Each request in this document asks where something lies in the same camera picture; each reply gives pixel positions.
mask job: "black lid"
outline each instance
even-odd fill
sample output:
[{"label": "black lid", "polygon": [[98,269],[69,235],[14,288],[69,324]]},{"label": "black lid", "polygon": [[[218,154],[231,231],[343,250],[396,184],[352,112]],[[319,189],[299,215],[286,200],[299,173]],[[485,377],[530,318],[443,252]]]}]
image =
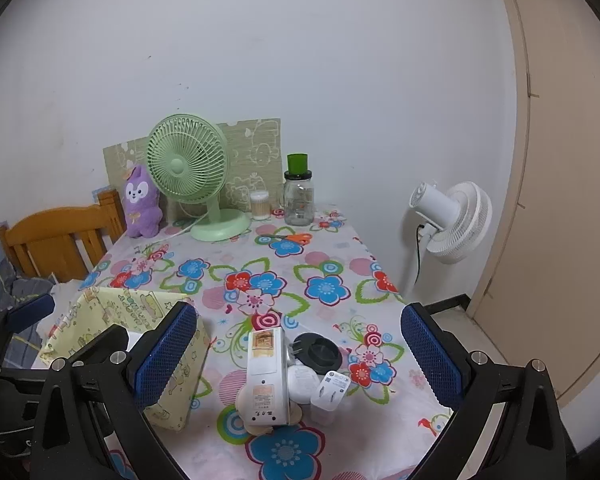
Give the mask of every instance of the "black lid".
[{"label": "black lid", "polygon": [[300,334],[292,344],[294,356],[318,375],[336,372],[342,366],[342,354],[336,343],[320,334]]},{"label": "black lid", "polygon": [[287,180],[309,180],[312,176],[311,170],[307,170],[306,173],[294,174],[285,171],[285,178]]}]

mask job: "yellow paper bag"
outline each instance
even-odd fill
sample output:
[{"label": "yellow paper bag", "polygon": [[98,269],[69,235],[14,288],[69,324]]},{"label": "yellow paper bag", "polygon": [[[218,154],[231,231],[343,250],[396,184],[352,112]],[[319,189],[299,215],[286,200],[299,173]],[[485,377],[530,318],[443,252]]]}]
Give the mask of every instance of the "yellow paper bag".
[{"label": "yellow paper bag", "polygon": [[[97,286],[86,288],[42,347],[40,359],[49,366],[58,357],[69,357],[112,324],[122,325],[132,332],[152,330],[174,304],[188,299],[186,294],[173,292]],[[209,343],[202,318],[198,316],[196,333],[160,400],[144,409],[149,422],[168,430],[184,428]]]}]

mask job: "white standing fan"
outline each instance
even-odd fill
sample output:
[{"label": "white standing fan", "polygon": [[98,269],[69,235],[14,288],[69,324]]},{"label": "white standing fan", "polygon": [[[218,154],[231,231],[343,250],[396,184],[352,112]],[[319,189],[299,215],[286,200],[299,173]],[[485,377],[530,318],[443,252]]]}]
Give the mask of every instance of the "white standing fan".
[{"label": "white standing fan", "polygon": [[461,182],[444,193],[421,182],[409,206],[427,221],[417,235],[418,270],[427,252],[444,264],[467,257],[484,238],[493,215],[491,199],[473,182]]}]

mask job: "cotton swab container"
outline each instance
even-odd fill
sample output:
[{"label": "cotton swab container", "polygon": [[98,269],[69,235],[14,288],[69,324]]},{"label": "cotton swab container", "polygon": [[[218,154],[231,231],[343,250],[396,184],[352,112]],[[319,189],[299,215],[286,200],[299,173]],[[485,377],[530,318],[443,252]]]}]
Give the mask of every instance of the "cotton swab container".
[{"label": "cotton swab container", "polygon": [[269,191],[266,189],[251,191],[249,199],[251,200],[251,217],[254,220],[267,220],[270,218]]}]

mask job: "green desk fan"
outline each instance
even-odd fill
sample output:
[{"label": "green desk fan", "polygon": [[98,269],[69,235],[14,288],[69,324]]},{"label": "green desk fan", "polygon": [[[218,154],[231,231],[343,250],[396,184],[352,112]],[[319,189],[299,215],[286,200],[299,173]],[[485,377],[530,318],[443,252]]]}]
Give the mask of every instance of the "green desk fan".
[{"label": "green desk fan", "polygon": [[147,142],[146,166],[167,197],[187,204],[206,202],[206,216],[191,227],[196,240],[225,240],[249,227],[244,212],[218,205],[229,160],[226,137],[216,124],[187,114],[161,120]]}]

